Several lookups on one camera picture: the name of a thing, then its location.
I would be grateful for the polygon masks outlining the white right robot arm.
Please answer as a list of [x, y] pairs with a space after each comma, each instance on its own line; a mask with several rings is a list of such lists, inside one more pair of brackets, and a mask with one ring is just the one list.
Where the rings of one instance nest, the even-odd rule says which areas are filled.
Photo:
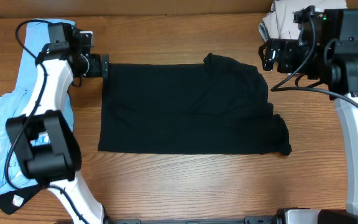
[[358, 223], [358, 9], [294, 13], [300, 35], [268, 39], [259, 47], [263, 69], [277, 70], [287, 80], [306, 77], [304, 91], [324, 94], [339, 117], [347, 164], [347, 198], [343, 209], [283, 208], [272, 223]]

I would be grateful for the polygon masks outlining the black t-shirt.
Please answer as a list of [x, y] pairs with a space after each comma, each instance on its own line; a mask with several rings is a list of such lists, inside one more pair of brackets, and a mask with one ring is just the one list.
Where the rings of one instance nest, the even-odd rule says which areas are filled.
[[255, 66], [112, 64], [103, 81], [98, 149], [139, 154], [291, 153], [288, 128]]

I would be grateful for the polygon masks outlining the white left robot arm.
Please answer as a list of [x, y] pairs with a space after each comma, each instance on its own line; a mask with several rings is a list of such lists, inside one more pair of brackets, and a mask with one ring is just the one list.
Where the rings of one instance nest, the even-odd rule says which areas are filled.
[[73, 223], [110, 223], [103, 205], [81, 172], [80, 147], [63, 117], [68, 89], [76, 76], [91, 70], [93, 33], [69, 24], [48, 28], [49, 43], [35, 58], [37, 81], [20, 116], [6, 121], [21, 172], [54, 194]]

